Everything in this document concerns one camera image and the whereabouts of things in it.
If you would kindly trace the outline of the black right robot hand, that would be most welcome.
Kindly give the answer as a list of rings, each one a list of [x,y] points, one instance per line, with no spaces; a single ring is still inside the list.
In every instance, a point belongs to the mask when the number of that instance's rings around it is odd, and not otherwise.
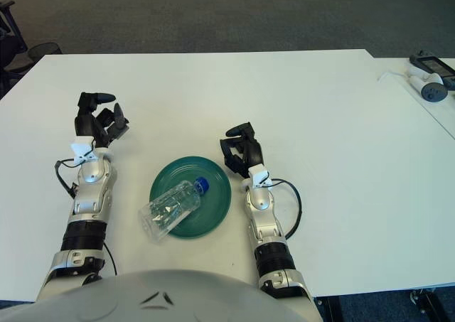
[[[225,165],[243,178],[249,178],[249,169],[263,164],[262,147],[255,138],[255,131],[249,122],[226,131],[226,139],[220,140]]]

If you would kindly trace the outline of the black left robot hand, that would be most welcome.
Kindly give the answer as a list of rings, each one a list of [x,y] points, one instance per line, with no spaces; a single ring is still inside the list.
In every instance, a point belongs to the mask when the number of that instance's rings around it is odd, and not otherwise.
[[[129,120],[118,103],[113,110],[104,108],[97,116],[93,114],[98,105],[115,100],[116,97],[108,93],[82,92],[75,118],[76,135],[93,137],[96,148],[107,148],[115,139],[119,139],[128,130]]]

